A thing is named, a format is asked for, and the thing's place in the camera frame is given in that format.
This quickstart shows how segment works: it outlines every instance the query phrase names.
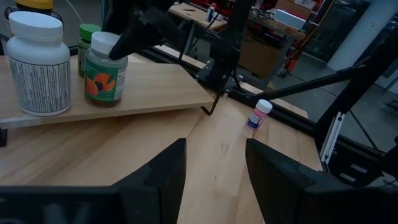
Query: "supplement bottle label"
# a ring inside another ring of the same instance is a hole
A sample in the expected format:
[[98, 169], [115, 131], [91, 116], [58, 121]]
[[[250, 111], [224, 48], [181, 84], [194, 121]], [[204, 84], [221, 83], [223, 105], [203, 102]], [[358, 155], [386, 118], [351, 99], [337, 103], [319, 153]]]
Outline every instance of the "supplement bottle label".
[[120, 99], [125, 77], [126, 67], [105, 67], [86, 59], [85, 91], [93, 100], [112, 102]]
[[258, 129], [259, 126], [261, 125], [262, 121], [264, 120], [264, 118], [261, 118], [257, 115], [255, 115], [254, 113], [252, 113], [248, 119], [248, 126], [250, 126], [252, 129]]
[[82, 47], [82, 46], [78, 46], [77, 51], [78, 51], [77, 57], [78, 57], [78, 64], [79, 64], [78, 68], [80, 68], [80, 71], [78, 73], [79, 73], [79, 76], [84, 78], [85, 77], [85, 71], [86, 71], [86, 52], [87, 52], [87, 49]]
[[9, 57], [19, 106], [34, 113], [56, 113], [70, 106], [70, 62], [36, 65]]

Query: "green supplement bottle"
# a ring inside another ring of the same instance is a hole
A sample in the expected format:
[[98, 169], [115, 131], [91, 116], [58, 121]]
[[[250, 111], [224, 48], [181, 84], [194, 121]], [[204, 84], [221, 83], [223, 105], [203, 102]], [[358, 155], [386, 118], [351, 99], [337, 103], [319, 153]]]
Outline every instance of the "green supplement bottle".
[[85, 77], [86, 71], [86, 52], [91, 45], [91, 35], [100, 31], [101, 27], [92, 24], [80, 25], [80, 40], [78, 46], [78, 73], [79, 76]]
[[85, 95], [94, 104], [111, 107], [121, 101], [128, 58], [112, 60], [108, 57], [120, 36], [109, 32], [95, 32], [86, 53]]

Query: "green bottle cap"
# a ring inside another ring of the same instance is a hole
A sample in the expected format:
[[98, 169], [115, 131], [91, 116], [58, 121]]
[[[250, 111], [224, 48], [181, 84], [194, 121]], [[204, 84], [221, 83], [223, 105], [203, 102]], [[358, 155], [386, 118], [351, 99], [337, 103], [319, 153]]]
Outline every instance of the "green bottle cap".
[[97, 31], [101, 31], [101, 27], [93, 25], [93, 24], [80, 25], [80, 37], [82, 39], [91, 41], [91, 35]]

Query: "yellow bottle cap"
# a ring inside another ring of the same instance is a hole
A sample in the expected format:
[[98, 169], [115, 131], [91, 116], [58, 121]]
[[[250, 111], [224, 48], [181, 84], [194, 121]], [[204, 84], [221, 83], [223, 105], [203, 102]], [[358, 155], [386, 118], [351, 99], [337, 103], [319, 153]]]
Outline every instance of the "yellow bottle cap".
[[16, 3], [34, 9], [52, 9], [53, 0], [15, 0]]

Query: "white small cap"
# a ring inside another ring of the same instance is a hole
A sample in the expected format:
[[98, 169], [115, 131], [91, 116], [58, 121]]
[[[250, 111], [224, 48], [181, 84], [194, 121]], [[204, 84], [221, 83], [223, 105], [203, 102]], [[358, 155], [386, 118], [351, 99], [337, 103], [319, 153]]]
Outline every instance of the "white small cap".
[[272, 110], [272, 104], [266, 100], [259, 100], [256, 108], [263, 113], [269, 113]]
[[91, 48], [99, 53], [109, 55], [120, 36], [110, 32], [94, 32], [91, 36]]

